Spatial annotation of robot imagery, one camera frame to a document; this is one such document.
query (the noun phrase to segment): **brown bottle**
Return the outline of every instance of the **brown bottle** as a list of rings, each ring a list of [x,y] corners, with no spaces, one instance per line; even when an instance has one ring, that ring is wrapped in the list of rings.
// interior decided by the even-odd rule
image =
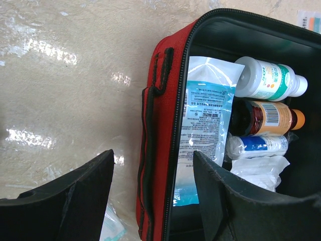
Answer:
[[[300,129],[304,114],[279,102],[237,100],[233,103],[230,132],[234,136],[284,135]]]

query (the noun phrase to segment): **plastic wrap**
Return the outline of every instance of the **plastic wrap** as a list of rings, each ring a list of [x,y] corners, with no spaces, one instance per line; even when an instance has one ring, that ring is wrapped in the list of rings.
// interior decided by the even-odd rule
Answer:
[[[99,241],[118,241],[126,233],[111,204],[107,204]]]
[[[252,159],[238,159],[232,161],[231,173],[246,181],[275,192],[281,183],[279,174],[290,165],[285,157],[260,157]]]
[[[198,203],[193,151],[222,165],[235,87],[243,68],[218,59],[190,57],[173,205]]]
[[[293,132],[288,132],[284,135],[287,139],[287,142],[290,144],[291,142],[295,142],[299,139],[299,137],[293,133]]]
[[[236,137],[229,135],[227,155],[232,160],[240,158],[284,156],[288,148],[285,136]]]

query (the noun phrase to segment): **clear plastic bag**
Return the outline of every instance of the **clear plastic bag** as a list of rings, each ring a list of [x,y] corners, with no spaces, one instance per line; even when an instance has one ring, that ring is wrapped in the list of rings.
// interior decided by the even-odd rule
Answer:
[[[222,165],[235,87],[243,68],[209,57],[190,57],[173,205],[198,203],[193,151]]]
[[[108,203],[99,241],[117,241],[124,236],[125,233],[126,229],[117,217],[115,209]]]
[[[232,161],[231,173],[256,186],[275,192],[275,188],[281,183],[279,174],[288,165],[290,163],[282,156],[241,158]]]

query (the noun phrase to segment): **small bottle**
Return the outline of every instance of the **small bottle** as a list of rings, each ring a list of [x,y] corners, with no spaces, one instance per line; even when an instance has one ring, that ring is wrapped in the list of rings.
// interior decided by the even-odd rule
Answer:
[[[289,130],[300,129],[304,114],[286,104],[237,100],[232,106],[230,132],[234,136],[282,136]]]
[[[287,65],[251,57],[239,58],[235,63],[245,65],[236,86],[236,97],[280,101],[288,96],[301,96],[307,89],[306,78],[296,75]]]
[[[285,136],[236,137],[229,135],[226,152],[229,158],[283,156],[288,148]]]

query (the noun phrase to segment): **black zipper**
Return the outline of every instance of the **black zipper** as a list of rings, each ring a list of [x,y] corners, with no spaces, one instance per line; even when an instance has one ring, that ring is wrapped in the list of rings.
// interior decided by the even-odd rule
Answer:
[[[276,20],[269,17],[265,17],[265,16],[261,16],[258,14],[245,12],[241,10],[236,10],[236,9],[215,9],[207,12],[206,14],[204,14],[198,19],[198,21],[193,26],[187,38],[187,41],[185,43],[185,48],[183,51],[182,62],[181,62],[174,125],[173,125],[172,140],[171,140],[171,150],[170,150],[170,157],[169,157],[168,181],[167,181],[166,194],[165,194],[165,216],[164,216],[164,222],[163,222],[163,237],[162,237],[163,241],[167,241],[169,238],[168,230],[170,227],[170,212],[172,209],[172,200],[173,200],[173,193],[174,193],[174,187],[175,187],[174,179],[176,177],[176,168],[177,168],[178,151],[179,151],[180,137],[178,135],[180,135],[179,127],[182,125],[182,109],[184,104],[184,102],[182,102],[181,99],[182,99],[182,96],[184,99],[184,95],[185,95],[185,86],[186,86],[186,79],[187,79],[187,63],[188,63],[187,57],[188,57],[189,46],[194,34],[199,29],[200,25],[203,24],[205,20],[207,20],[209,17],[211,17],[211,15],[217,14],[217,13],[243,14],[246,16],[252,16],[259,19],[274,22],[283,26],[291,27],[293,29],[302,31],[305,35],[308,35],[308,36],[314,36],[314,37],[317,36],[320,38],[320,34],[312,32],[310,30],[307,30],[289,23],[282,22],[280,20]]]

